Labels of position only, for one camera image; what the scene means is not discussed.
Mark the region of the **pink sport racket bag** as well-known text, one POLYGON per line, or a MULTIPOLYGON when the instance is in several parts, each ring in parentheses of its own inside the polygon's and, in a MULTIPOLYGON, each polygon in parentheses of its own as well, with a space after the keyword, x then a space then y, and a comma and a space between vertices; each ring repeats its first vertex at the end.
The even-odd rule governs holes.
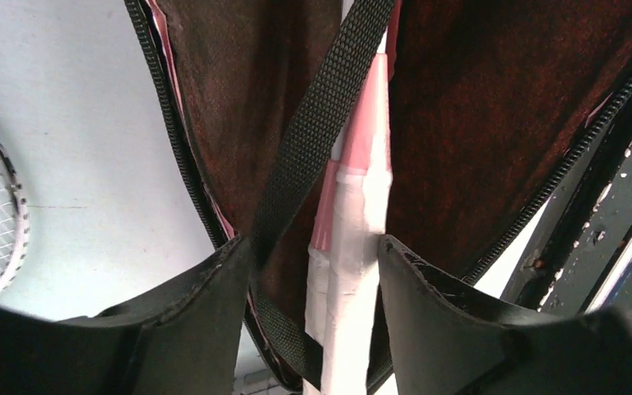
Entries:
POLYGON ((216 246, 258 234, 244 320, 276 380, 301 388, 307 245, 326 151, 384 17, 388 227, 480 276, 579 158, 632 76, 632 1, 131 1, 181 175, 216 246))

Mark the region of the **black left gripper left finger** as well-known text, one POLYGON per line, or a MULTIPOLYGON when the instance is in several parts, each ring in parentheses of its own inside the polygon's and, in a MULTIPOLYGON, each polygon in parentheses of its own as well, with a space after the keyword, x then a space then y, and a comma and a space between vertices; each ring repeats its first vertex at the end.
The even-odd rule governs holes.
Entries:
POLYGON ((93 318, 0 308, 0 394, 230 394, 249 271, 238 238, 93 318))

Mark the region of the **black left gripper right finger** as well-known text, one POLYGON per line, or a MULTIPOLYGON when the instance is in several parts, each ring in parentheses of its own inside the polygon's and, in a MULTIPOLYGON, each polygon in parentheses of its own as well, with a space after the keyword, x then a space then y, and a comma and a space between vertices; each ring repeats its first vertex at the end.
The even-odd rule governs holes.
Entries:
POLYGON ((526 309, 379 242, 401 394, 632 394, 632 307, 574 318, 526 309))

